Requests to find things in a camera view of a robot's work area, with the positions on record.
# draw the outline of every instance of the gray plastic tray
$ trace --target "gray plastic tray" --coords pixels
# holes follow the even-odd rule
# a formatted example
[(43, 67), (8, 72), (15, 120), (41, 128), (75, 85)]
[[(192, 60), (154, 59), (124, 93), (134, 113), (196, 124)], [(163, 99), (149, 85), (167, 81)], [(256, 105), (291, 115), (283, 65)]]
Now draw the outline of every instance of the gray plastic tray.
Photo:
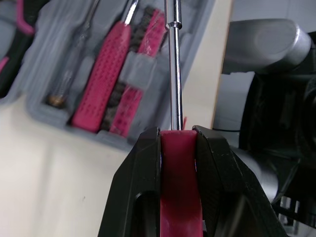
[[(183, 28), (180, 31), (180, 45), (183, 84), (188, 77), (213, 2), (214, 0), (182, 0)], [(0, 99), (0, 104), (13, 102), (21, 93), (25, 93), (27, 111), (34, 119), (129, 151), (142, 131), (153, 126), (163, 130), (170, 126), (167, 40), (156, 58), (133, 52), (126, 58), (119, 80), (127, 81), (144, 90), (128, 138), (103, 130), (96, 134), (90, 133), (69, 125), (93, 67), (98, 45), (111, 26), (120, 19), (128, 0), (100, 0), (92, 21), (92, 34), (70, 90), (67, 109), (59, 110), (45, 103), (62, 59), (67, 54), (72, 35), (84, 21), (90, 4), (91, 0), (51, 0), (43, 7), (37, 22), (34, 42), (24, 56), (23, 65), (11, 90), (5, 98)], [(132, 25), (139, 23), (148, 5), (164, 10), (164, 0), (140, 0)], [(14, 33), (14, 9), (13, 2), (0, 1), (0, 57), (4, 56)]]

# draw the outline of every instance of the pink handle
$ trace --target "pink handle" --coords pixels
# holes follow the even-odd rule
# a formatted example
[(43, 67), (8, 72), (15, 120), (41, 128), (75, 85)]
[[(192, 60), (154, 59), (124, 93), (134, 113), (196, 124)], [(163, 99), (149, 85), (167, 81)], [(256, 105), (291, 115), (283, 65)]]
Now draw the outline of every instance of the pink handle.
[(106, 105), (125, 61), (131, 28), (117, 22), (106, 37), (95, 62), (72, 125), (91, 132), (99, 130)]
[[(164, 13), (156, 9), (138, 49), (138, 53), (155, 57), (159, 51), (165, 32)], [(118, 105), (110, 132), (123, 137), (128, 136), (142, 96), (143, 92), (141, 90), (132, 88), (131, 86), (126, 87)]]
[(164, 13), (156, 9), (150, 20), (142, 43), (139, 46), (138, 53), (155, 57), (159, 51), (165, 32)]
[(7, 64), (7, 62), (9, 61), (8, 57), (4, 57), (1, 61), (0, 61), (0, 73), (1, 71), (4, 69), (5, 65)]
[(26, 35), (34, 35), (35, 29), (24, 20), (24, 0), (17, 0), (17, 27)]

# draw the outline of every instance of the tool set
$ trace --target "tool set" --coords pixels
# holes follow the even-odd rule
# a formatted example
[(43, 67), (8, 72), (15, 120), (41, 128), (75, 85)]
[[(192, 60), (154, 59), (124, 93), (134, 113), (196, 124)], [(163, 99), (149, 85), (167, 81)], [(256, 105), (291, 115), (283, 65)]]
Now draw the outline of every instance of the tool set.
[[(27, 18), (31, 2), (39, 7), (33, 18)], [(209, 16), (213, 2), (182, 3), (190, 27), (182, 29), (178, 40), (191, 42), (180, 48), (185, 52), (181, 62), (184, 83), (204, 31), (193, 25), (206, 25), (208, 17), (199, 16)], [(11, 7), (14, 12), (21, 6), (32, 28), (21, 27), (21, 14), (15, 23), (14, 15), (4, 11)], [(9, 59), (17, 61), (6, 54), (15, 25), (24, 34), (33, 29), (35, 37), (27, 53), (23, 43), (16, 43), (14, 48), (24, 52), (19, 66), (9, 70)], [(4, 57), (0, 104), (26, 94), (32, 118), (129, 150), (147, 128), (170, 126), (165, 26), (163, 0), (2, 0), (0, 30), (9, 29), (9, 34), (0, 35), (0, 43), (4, 42), (0, 44), (0, 57)]]

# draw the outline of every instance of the screwdriver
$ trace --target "screwdriver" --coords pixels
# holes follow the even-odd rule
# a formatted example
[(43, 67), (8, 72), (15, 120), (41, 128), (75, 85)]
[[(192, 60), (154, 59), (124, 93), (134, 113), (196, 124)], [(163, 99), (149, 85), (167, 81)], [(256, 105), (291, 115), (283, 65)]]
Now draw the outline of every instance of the screwdriver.
[(138, 0), (132, 0), (124, 20), (118, 21), (106, 36), (88, 80), (72, 125), (90, 132), (100, 128), (106, 105), (125, 61), (131, 38), (129, 25)]
[(87, 39), (91, 34), (91, 21), (100, 0), (93, 0), (84, 20), (84, 24), (80, 27), (76, 34), (75, 43), (72, 44), (69, 56), (63, 64), (61, 78), (57, 79), (57, 83), (48, 95), (47, 103), (56, 108), (62, 108), (65, 105), (70, 87), (76, 76), (79, 67), (80, 58), (84, 51)]

